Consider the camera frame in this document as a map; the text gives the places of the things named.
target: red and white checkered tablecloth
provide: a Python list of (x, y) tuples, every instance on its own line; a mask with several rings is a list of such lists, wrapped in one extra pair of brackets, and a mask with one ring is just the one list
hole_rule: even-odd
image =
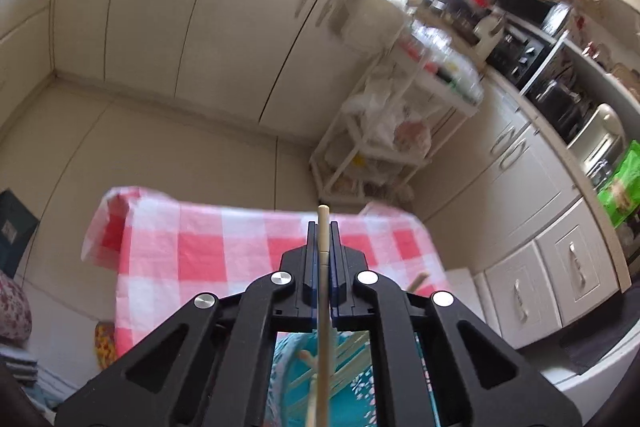
[[(276, 271), (282, 254), (306, 243), (315, 213), (248, 210), (176, 201), (139, 187), (112, 188), (102, 198), (82, 245), (82, 259), (118, 272), (116, 349), (126, 353), (194, 295), (225, 297)], [(448, 289), (424, 225), (400, 210), (370, 205), (337, 215), (340, 240), (363, 251), (370, 269), (418, 291)]]

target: metal screw head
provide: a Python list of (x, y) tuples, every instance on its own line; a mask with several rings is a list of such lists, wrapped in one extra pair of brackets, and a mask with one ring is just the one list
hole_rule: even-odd
[(196, 305), (196, 308), (204, 310), (211, 308), (216, 303), (216, 298), (210, 293), (201, 293), (193, 299), (193, 303)]
[(271, 275), (271, 282), (277, 284), (278, 286), (289, 284), (291, 282), (291, 279), (291, 274), (288, 272), (276, 272)]
[(378, 282), (378, 274), (371, 271), (364, 271), (358, 273), (358, 281), (362, 284), (375, 284)]
[(436, 292), (433, 294), (433, 302), (438, 306), (446, 308), (447, 306), (451, 306), (453, 304), (453, 295), (449, 292)]

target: shelf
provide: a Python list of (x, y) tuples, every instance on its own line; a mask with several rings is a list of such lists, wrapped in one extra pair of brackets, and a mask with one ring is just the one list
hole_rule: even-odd
[[(392, 48), (390, 58), (402, 68), (406, 73), (412, 74), (415, 72), (418, 64), (413, 60), (404, 49), (396, 45)], [(435, 96), (449, 103), (457, 110), (462, 112), (465, 116), (473, 116), (478, 112), (478, 106), (467, 102), (460, 94), (458, 94), (453, 87), (449, 86), (444, 80), (439, 79), (433, 73), (422, 70), (418, 72), (416, 81), (421, 89), (427, 90), (433, 93)]]
[[(351, 136), (354, 144), (360, 143), (362, 140), (362, 132), (356, 119), (350, 114), (343, 114), (344, 122), (347, 126), (347, 131)], [(398, 152), (389, 149), (384, 146), (376, 146), (372, 144), (363, 143), (358, 148), (359, 152), (368, 158), (375, 158), (378, 160), (386, 160), (393, 163), (400, 163), (402, 165), (411, 165), (414, 167), (424, 167), (427, 162), (424, 159), (424, 155), (416, 153)]]
[(316, 190), (318, 190), (318, 199), (322, 201), (322, 203), (367, 204), (371, 201), (377, 201), (376, 198), (370, 198), (364, 195), (362, 182), (358, 183), (359, 194), (335, 194), (333, 192), (325, 192), (324, 180), (322, 179), (320, 169), (318, 168), (318, 163), (316, 163), (316, 159), (313, 156), (311, 156), (311, 159), (309, 160), (309, 165), (311, 166), (311, 174), (316, 184)]

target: green package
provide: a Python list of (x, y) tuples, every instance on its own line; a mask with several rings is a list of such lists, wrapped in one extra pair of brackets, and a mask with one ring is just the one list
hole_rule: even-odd
[(614, 227), (618, 227), (640, 205), (640, 144), (633, 140), (625, 159), (598, 192)]

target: drawer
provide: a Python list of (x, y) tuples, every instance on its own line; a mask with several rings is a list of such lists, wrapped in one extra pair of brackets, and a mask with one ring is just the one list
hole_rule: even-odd
[(575, 203), (536, 241), (563, 325), (588, 313), (618, 290), (609, 251), (584, 200)]
[(485, 274), (502, 337), (512, 347), (527, 346), (562, 327), (556, 299), (534, 242), (487, 269)]

